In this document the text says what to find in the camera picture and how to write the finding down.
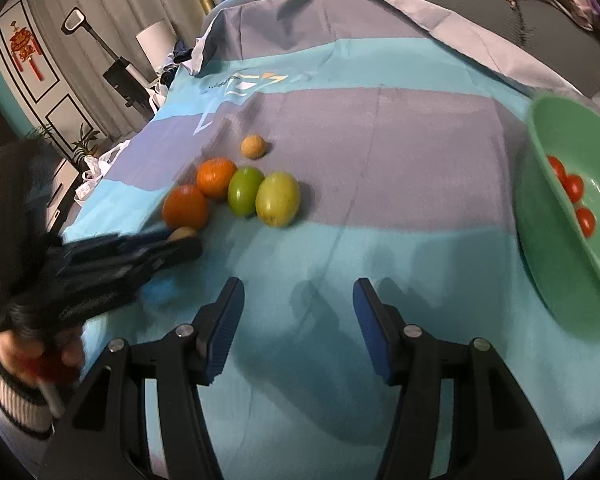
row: cherry tomato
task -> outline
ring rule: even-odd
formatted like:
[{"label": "cherry tomato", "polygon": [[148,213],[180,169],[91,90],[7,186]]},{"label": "cherry tomato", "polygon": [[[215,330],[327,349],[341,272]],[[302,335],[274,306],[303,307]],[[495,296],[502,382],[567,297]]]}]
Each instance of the cherry tomato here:
[{"label": "cherry tomato", "polygon": [[564,182],[564,179],[567,178],[567,170],[564,169],[564,164],[560,162],[560,159],[552,155],[547,156],[547,159],[552,170],[554,170],[555,176],[558,177],[560,182]]},{"label": "cherry tomato", "polygon": [[587,207],[579,207],[576,209],[576,218],[582,229],[582,234],[585,238],[589,238],[593,231],[596,230],[596,217],[593,216],[591,209]]},{"label": "cherry tomato", "polygon": [[584,195],[584,181],[581,176],[567,175],[567,178],[562,182],[562,186],[572,204],[582,199]]}]

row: white lampshade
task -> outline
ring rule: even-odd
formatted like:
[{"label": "white lampshade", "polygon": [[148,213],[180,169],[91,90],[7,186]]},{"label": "white lampshade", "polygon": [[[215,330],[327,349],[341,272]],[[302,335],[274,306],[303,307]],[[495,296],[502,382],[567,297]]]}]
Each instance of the white lampshade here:
[{"label": "white lampshade", "polygon": [[156,73],[162,68],[166,57],[173,52],[177,39],[171,23],[166,18],[149,25],[136,38]]}]

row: blue gripper pad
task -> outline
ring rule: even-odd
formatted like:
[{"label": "blue gripper pad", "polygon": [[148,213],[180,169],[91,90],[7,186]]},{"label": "blue gripper pad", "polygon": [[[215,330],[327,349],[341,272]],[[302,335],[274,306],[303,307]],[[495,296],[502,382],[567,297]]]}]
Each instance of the blue gripper pad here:
[{"label": "blue gripper pad", "polygon": [[211,384],[222,373],[244,308],[244,284],[229,278],[215,303],[200,308],[193,320],[196,348],[205,359],[204,377]]},{"label": "blue gripper pad", "polygon": [[393,355],[401,345],[399,328],[366,278],[353,284],[353,309],[376,374],[386,384],[393,384],[396,373]]}]

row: human hand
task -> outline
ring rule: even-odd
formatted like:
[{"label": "human hand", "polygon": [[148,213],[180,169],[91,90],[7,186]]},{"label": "human hand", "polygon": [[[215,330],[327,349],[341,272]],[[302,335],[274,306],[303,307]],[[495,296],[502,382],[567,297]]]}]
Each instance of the human hand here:
[{"label": "human hand", "polygon": [[[81,368],[84,365],[82,346],[82,327],[61,332],[56,341],[65,342],[58,348],[62,364],[69,368]],[[32,388],[38,387],[38,377],[27,362],[35,362],[45,352],[41,341],[24,339],[9,330],[0,333],[0,362],[4,369],[19,381]]]}]

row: person's arm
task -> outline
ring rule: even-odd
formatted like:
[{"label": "person's arm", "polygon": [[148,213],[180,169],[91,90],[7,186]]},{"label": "person's arm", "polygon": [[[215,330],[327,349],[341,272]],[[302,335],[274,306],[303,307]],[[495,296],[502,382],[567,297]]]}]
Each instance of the person's arm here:
[{"label": "person's arm", "polygon": [[[68,366],[84,364],[81,333],[73,330],[62,349],[62,360]],[[0,334],[0,436],[34,476],[52,435],[53,418],[36,387],[36,378],[21,366],[20,359],[35,359],[43,351],[40,342],[23,340],[12,332]]]}]

